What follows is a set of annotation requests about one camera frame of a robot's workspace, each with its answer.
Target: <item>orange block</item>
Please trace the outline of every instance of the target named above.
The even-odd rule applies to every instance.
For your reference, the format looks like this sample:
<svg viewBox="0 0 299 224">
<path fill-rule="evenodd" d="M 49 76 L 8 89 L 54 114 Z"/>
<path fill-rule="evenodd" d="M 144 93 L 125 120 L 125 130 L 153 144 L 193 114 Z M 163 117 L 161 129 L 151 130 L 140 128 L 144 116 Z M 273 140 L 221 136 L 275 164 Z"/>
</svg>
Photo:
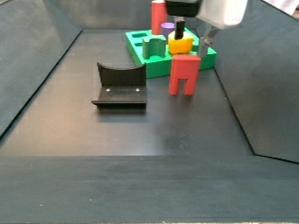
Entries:
<svg viewBox="0 0 299 224">
<path fill-rule="evenodd" d="M 185 31 L 181 39 L 173 38 L 175 31 L 168 35 L 168 49 L 171 54 L 188 53 L 192 50 L 192 35 Z"/>
</svg>

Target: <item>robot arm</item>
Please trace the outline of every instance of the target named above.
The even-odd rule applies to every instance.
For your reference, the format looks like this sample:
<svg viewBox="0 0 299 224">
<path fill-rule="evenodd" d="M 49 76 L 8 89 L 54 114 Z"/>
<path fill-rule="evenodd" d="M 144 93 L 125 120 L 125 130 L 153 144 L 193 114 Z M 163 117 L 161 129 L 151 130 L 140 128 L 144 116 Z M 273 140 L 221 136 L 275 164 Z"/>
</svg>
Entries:
<svg viewBox="0 0 299 224">
<path fill-rule="evenodd" d="M 236 26 L 243 19 L 248 0 L 165 0 L 167 14 L 175 16 L 175 37 L 183 37 L 183 17 L 197 18 L 207 23 L 200 38 L 199 57 L 207 56 L 212 38 L 219 29 Z"/>
</svg>

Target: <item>green shape sorter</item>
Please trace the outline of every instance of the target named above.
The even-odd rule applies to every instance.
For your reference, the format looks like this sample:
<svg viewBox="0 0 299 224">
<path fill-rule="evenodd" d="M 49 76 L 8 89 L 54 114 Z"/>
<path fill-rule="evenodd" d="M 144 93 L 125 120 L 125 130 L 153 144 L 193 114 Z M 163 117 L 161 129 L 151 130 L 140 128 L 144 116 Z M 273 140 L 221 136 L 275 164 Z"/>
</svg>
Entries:
<svg viewBox="0 0 299 224">
<path fill-rule="evenodd" d="M 189 54 L 196 55 L 199 50 L 200 39 L 195 36 L 195 34 L 187 28 L 184 28 L 184 31 L 191 33 L 191 35 L 193 36 L 192 51 L 189 52 Z M 142 37 L 148 37 L 148 36 L 155 36 L 151 30 L 126 32 L 125 33 L 125 47 L 132 56 L 134 65 L 138 67 L 145 63 L 145 77 L 153 78 L 153 77 L 171 74 L 173 56 L 169 54 L 168 45 L 165 45 L 164 57 L 153 55 L 151 56 L 149 59 L 144 59 Z M 216 59 L 216 54 L 217 53 L 209 48 L 208 55 L 205 58 L 201 59 L 201 62 L 200 62 L 200 68 L 199 68 L 200 70 L 212 68 L 215 59 Z"/>
</svg>

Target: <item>red block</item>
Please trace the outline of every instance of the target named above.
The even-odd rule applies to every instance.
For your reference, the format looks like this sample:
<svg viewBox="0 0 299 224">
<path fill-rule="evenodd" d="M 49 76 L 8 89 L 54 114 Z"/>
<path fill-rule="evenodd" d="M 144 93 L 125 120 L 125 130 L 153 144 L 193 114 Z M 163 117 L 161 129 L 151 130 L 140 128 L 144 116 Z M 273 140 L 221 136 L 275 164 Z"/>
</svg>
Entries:
<svg viewBox="0 0 299 224">
<path fill-rule="evenodd" d="M 196 55 L 176 54 L 172 56 L 169 94 L 177 95 L 180 80 L 184 82 L 184 94 L 193 95 L 201 58 Z"/>
<path fill-rule="evenodd" d="M 152 1 L 152 34 L 161 34 L 161 24 L 167 21 L 167 11 L 164 0 Z"/>
</svg>

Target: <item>red arch block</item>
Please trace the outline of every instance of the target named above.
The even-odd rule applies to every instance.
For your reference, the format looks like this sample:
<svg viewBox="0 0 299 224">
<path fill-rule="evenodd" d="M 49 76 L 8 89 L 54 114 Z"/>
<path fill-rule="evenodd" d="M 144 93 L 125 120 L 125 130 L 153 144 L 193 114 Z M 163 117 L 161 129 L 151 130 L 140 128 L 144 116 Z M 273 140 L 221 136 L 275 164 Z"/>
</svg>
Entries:
<svg viewBox="0 0 299 224">
<path fill-rule="evenodd" d="M 184 82 L 184 94 L 193 95 L 201 58 L 196 55 L 176 54 L 172 56 L 169 94 L 177 95 L 180 80 Z"/>
</svg>

